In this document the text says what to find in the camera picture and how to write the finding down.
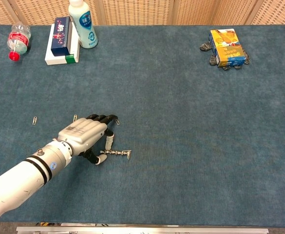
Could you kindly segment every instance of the white robotic arm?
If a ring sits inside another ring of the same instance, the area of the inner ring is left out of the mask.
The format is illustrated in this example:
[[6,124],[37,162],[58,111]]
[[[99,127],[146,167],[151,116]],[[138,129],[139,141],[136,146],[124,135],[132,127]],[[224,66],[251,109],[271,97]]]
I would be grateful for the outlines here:
[[58,138],[0,176],[0,216],[19,207],[38,189],[56,176],[72,156],[83,156],[93,164],[105,157],[96,157],[91,147],[103,136],[109,141],[113,132],[108,129],[117,116],[91,115],[80,118],[59,132]]

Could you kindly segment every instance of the plastic water bottle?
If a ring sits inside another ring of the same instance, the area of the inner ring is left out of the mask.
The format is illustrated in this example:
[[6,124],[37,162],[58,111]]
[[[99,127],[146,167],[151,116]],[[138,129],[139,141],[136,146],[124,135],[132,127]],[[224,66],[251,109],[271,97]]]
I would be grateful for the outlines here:
[[9,58],[13,61],[18,61],[20,55],[27,51],[31,30],[28,25],[18,22],[11,27],[7,45],[10,48]]
[[82,47],[89,49],[98,44],[89,6],[84,0],[70,0],[69,14],[75,25]]

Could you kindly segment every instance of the yellow snack box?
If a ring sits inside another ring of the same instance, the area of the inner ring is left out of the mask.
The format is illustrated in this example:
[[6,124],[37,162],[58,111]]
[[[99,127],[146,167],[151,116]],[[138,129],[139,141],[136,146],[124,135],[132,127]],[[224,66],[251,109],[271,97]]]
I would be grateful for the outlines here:
[[209,41],[218,67],[242,65],[246,60],[239,39],[232,29],[211,30]]

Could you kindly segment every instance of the cardboard box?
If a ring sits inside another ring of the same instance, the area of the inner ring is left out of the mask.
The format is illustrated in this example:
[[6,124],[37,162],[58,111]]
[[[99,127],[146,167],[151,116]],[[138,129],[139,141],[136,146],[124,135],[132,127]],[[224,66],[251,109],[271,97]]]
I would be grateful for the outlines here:
[[218,67],[242,65],[246,60],[234,29],[211,30],[209,41]]
[[54,56],[70,55],[72,24],[69,16],[55,19],[51,51]]
[[72,27],[72,35],[71,35],[71,43],[70,43],[70,54],[66,56],[54,56],[51,51],[51,44],[53,40],[54,28],[55,24],[51,25],[49,40],[46,50],[45,61],[47,65],[55,65],[55,64],[64,64],[64,63],[75,63],[78,62],[79,59],[79,40],[77,30],[74,24],[71,22]]

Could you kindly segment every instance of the white box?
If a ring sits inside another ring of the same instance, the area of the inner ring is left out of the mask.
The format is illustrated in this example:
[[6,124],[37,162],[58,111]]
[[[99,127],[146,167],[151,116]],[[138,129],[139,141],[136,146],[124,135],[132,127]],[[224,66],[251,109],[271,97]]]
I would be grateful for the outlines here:
[[54,56],[51,52],[51,43],[53,40],[54,35],[54,27],[55,24],[53,23],[51,25],[49,39],[48,39],[48,45],[46,50],[46,56],[45,61],[47,65],[56,65],[56,64],[64,64],[64,63],[76,63],[78,62],[79,58],[79,40],[78,40],[78,34],[77,30],[72,24],[72,36],[71,36],[71,48],[70,48],[70,55],[67,56]]

